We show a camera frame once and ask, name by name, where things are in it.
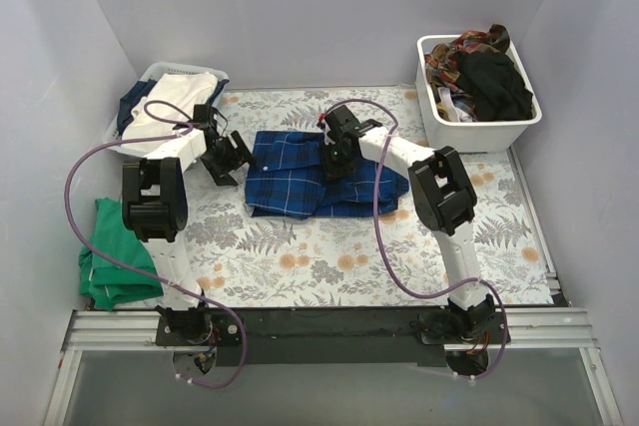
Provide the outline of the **white slotted laundry basket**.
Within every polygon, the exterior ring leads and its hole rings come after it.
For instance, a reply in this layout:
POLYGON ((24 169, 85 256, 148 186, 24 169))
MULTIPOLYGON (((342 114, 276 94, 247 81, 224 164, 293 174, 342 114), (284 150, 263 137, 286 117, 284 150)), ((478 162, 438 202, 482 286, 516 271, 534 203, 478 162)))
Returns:
POLYGON ((175 125, 193 118, 197 105, 217 106, 230 82, 227 73, 213 68, 170 62, 152 64, 119 101, 118 111, 103 136, 105 143, 133 139, 114 151, 142 157, 173 133, 175 125))

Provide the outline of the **aluminium rail frame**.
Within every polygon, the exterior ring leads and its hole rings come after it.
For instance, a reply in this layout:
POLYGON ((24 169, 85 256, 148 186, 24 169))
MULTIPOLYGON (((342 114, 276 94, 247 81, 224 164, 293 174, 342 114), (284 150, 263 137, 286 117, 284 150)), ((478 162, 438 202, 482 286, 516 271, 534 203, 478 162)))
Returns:
POLYGON ((619 425, 584 309, 508 306, 511 343, 470 381, 444 367, 247 365, 222 390, 177 377, 150 310, 73 314, 49 425, 619 425))

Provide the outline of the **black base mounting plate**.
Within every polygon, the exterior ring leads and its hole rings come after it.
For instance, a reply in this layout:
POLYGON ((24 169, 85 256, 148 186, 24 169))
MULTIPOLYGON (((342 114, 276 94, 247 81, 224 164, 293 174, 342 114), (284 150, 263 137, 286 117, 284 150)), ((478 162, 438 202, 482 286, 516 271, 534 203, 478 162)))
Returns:
POLYGON ((161 315, 155 343, 193 350, 222 367, 392 364, 443 367, 447 346, 487 366, 491 346, 508 343, 503 315, 477 324, 449 307, 242 309, 236 325, 218 310, 161 315))

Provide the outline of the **brown plaid crumpled shirt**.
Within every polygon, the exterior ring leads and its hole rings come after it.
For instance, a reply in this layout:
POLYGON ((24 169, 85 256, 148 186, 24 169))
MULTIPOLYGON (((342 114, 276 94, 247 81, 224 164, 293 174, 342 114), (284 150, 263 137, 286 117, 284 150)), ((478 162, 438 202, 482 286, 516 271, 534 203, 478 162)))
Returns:
POLYGON ((448 43, 437 44, 424 55, 425 78, 434 92, 447 88, 453 96, 468 97, 457 85, 461 78, 459 63, 462 57, 472 53, 504 54, 510 46, 508 30, 493 24, 487 32, 469 30, 448 43))

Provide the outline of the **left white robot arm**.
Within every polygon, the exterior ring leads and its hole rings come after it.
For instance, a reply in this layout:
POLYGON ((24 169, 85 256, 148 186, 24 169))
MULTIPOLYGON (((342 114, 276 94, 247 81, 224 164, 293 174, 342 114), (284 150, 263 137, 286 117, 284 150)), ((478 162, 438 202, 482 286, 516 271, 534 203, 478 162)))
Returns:
POLYGON ((200 161, 218 187, 235 187, 232 172, 255 162, 237 131, 218 130, 223 116, 206 104, 194 107, 175 130, 192 126, 136 162, 123 166, 123 222, 149 253, 164 280, 164 299, 157 307, 169 332, 188 344, 212 343, 218 333, 202 299, 187 258, 183 230, 189 208, 184 171, 200 161))

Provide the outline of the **blue plaid long sleeve shirt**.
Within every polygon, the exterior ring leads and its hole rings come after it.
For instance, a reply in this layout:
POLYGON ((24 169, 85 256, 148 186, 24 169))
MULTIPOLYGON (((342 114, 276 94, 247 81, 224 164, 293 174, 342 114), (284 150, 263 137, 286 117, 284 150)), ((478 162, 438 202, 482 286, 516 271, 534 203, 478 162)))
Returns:
POLYGON ((321 165, 322 143, 320 133, 256 133, 256 163, 245 180, 245 201, 254 216, 373 216, 376 163, 362 160, 352 174, 330 182, 321 165))

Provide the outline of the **white plastic bin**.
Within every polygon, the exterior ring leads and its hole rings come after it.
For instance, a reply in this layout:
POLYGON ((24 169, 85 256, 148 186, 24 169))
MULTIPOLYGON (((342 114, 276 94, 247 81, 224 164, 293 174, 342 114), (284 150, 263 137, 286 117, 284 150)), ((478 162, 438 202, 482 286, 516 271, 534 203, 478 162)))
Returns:
POLYGON ((430 53, 438 44, 451 42, 457 37, 458 34, 425 35, 416 41, 418 57, 415 88, 428 144, 434 149, 451 146, 464 154, 506 151, 528 127, 542 119, 540 106, 517 49, 510 43, 506 56, 522 77, 525 88, 532 94, 532 118, 517 122, 448 122, 437 112, 433 91, 426 81, 424 55, 430 53))

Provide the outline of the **folded green shirt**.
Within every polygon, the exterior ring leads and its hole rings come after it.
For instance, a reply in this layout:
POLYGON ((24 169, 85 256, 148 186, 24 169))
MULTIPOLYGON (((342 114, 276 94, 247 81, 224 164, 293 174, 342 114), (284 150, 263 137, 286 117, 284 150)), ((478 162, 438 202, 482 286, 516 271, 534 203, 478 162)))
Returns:
MULTIPOLYGON (((126 229, 120 202, 95 200, 97 211, 90 244, 105 255, 152 275, 153 260, 135 234, 126 229)), ((160 297, 163 286, 155 279, 121 268, 84 246, 78 257, 80 294, 95 307, 113 310, 117 305, 160 297)))

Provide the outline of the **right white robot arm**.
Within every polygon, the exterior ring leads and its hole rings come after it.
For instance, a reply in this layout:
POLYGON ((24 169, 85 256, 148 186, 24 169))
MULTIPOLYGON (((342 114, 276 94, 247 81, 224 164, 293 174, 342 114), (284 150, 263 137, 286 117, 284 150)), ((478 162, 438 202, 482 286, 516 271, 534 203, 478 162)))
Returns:
POLYGON ((473 240, 477 196, 459 153, 452 147, 434 150, 408 141, 391 128, 370 119, 359 120, 347 107, 353 99, 338 102, 319 116, 323 131, 320 146, 326 178, 334 181, 354 171, 367 160, 374 163, 373 225, 382 262, 396 286, 409 296, 431 300, 446 297, 448 334, 463 343, 474 343, 487 335, 499 302, 497 293, 480 278, 473 240), (388 168, 408 180, 418 219, 432 232, 439 246, 448 288, 435 293, 417 293, 395 274, 385 252, 379 217, 380 178, 388 168))

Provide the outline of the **white crumpled garment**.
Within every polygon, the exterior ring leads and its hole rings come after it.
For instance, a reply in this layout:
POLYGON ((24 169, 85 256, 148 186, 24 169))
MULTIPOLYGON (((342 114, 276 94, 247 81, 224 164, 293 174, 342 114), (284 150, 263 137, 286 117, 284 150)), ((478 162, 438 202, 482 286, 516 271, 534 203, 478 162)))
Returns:
POLYGON ((461 102, 454 103, 448 88, 438 87, 437 93, 440 100, 438 110, 443 112, 444 119, 453 123, 472 123, 475 121, 467 105, 461 102))

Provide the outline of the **black crumpled shirt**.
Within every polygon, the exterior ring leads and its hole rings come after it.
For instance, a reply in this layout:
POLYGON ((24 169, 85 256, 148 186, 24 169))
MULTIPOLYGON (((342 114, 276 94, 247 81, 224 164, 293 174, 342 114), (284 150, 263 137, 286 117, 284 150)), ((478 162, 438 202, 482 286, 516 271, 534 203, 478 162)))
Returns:
POLYGON ((460 52, 456 60, 455 85, 471 98, 479 122, 532 119, 532 93, 509 57, 492 51, 460 52))

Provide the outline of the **floral patterned table mat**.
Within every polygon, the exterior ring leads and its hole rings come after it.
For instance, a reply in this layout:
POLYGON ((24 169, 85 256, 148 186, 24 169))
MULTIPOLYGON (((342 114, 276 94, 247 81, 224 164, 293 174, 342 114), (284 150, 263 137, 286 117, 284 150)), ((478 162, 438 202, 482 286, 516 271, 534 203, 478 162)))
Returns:
MULTIPOLYGON (((259 131, 311 132, 321 112, 348 99, 360 119, 390 127, 394 114, 402 137, 426 144, 412 87, 238 91, 226 94, 220 109, 228 126, 252 142, 259 131)), ((478 197, 474 241, 481 276, 507 304, 550 303, 547 262, 509 156, 467 155, 463 162, 478 197)), ((388 274, 372 219, 255 217, 242 187, 217 187, 199 165, 187 170, 185 184, 186 250, 208 297, 231 308, 416 304, 388 274)), ((403 284, 417 293, 445 289, 438 245, 417 218, 411 195, 379 225, 403 284)))

